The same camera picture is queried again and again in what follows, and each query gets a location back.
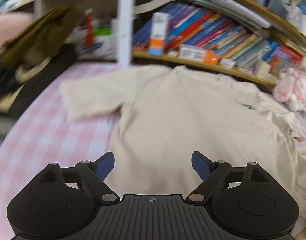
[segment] white post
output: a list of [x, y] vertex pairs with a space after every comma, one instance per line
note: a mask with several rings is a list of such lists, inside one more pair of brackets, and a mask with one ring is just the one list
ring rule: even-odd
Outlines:
[[117, 62], [127, 66], [131, 62], [134, 0], [118, 0]]

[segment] ribbed black plate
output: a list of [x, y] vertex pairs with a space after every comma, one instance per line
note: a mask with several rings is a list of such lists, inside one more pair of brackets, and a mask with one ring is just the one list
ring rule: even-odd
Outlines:
[[[186, 204], [179, 195], [125, 195], [100, 208], [94, 220], [61, 240], [241, 240], [219, 227], [205, 208]], [[293, 239], [289, 235], [276, 240]], [[26, 240], [17, 237], [15, 240]]]

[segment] purple book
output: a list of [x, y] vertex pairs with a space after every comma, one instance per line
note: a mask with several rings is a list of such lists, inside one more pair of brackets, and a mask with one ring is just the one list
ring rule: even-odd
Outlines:
[[171, 20], [168, 31], [170, 32], [176, 24], [178, 24], [181, 20], [189, 16], [196, 9], [197, 7], [194, 5], [190, 5], [189, 7], [187, 7], [182, 13], [180, 13], [177, 17]]

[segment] checkered tablecloth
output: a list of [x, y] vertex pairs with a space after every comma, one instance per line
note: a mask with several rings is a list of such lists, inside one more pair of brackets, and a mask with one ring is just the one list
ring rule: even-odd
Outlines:
[[[117, 64], [73, 65], [33, 102], [8, 134], [0, 147], [0, 240], [14, 236], [6, 217], [12, 198], [48, 163], [73, 167], [82, 160], [99, 158], [106, 152], [113, 124], [119, 118], [112, 114], [68, 123], [60, 83], [118, 69]], [[302, 125], [306, 133], [306, 123]], [[306, 141], [296, 145], [306, 151]]]

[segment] plush toy ear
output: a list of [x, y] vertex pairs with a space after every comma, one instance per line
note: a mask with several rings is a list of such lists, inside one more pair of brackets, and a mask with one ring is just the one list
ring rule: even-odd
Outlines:
[[285, 103], [291, 95], [294, 88], [295, 78], [288, 75], [283, 78], [274, 88], [273, 97], [280, 103]]

